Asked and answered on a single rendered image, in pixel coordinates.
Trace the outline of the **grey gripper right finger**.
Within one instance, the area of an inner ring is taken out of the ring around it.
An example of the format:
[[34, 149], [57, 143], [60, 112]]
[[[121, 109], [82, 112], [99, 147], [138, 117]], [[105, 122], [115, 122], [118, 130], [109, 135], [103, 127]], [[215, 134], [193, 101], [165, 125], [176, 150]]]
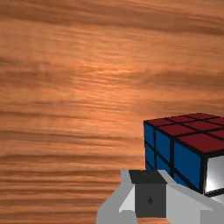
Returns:
[[163, 170], [157, 171], [164, 183], [150, 190], [148, 205], [153, 215], [171, 224], [224, 224], [224, 206], [192, 189], [177, 184]]

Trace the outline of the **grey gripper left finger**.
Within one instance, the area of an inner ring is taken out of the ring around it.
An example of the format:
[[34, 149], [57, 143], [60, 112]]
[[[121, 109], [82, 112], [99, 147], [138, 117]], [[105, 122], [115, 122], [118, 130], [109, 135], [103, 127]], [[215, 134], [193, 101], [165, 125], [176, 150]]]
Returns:
[[150, 218], [151, 213], [137, 205], [135, 180], [147, 180], [146, 170], [121, 170], [121, 182], [98, 208], [95, 224], [138, 224], [138, 218]]

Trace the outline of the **many-coloured puzzle cube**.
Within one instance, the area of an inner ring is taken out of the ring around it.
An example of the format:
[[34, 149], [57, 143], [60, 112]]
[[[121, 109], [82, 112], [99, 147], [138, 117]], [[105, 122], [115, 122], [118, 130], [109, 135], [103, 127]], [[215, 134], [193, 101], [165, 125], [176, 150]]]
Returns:
[[224, 195], [224, 117], [204, 113], [143, 122], [145, 168], [207, 197]]

